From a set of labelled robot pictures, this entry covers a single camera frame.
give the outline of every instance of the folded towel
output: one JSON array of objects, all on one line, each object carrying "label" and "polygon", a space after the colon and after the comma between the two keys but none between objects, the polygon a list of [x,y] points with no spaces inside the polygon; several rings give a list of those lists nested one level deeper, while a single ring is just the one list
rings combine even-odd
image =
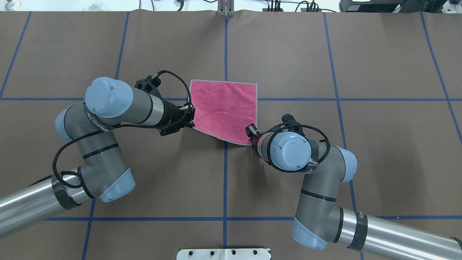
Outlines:
[{"label": "folded towel", "polygon": [[191,80],[194,129],[227,142],[250,145],[245,128],[257,125],[257,84]]}]

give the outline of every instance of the metal clamp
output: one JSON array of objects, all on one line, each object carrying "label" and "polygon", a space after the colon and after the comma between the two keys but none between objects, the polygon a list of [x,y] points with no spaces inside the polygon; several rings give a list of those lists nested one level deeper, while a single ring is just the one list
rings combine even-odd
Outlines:
[{"label": "metal clamp", "polygon": [[231,18],[234,16],[234,0],[218,0],[217,15]]}]

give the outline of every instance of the white bracket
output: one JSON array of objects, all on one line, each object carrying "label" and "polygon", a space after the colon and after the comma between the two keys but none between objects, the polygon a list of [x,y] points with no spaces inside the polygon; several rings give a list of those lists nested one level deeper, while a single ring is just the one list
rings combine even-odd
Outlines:
[{"label": "white bracket", "polygon": [[271,260],[271,249],[182,249],[176,260]]},{"label": "white bracket", "polygon": [[218,0],[217,15],[231,18],[234,16],[234,0]]}]

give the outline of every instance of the white label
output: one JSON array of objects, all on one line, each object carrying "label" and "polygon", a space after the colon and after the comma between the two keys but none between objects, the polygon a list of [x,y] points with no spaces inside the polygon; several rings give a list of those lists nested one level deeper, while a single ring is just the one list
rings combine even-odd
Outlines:
[{"label": "white label", "polygon": [[357,10],[359,10],[360,6],[361,5],[350,5],[350,6],[348,6],[348,8],[346,10],[347,11],[357,11]]}]

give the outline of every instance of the silver metal tube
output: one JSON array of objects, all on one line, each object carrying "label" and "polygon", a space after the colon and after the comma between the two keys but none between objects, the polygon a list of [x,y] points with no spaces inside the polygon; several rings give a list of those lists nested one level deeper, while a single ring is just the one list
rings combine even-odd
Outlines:
[{"label": "silver metal tube", "polygon": [[[78,184],[76,176],[65,175],[70,184]],[[82,188],[66,191],[76,203],[90,198]],[[21,191],[0,198],[0,238],[6,237],[39,221],[52,217],[65,209],[59,204],[51,187],[51,179],[44,180]]]},{"label": "silver metal tube", "polygon": [[392,259],[460,260],[462,249],[452,238],[368,216],[363,251]]}]

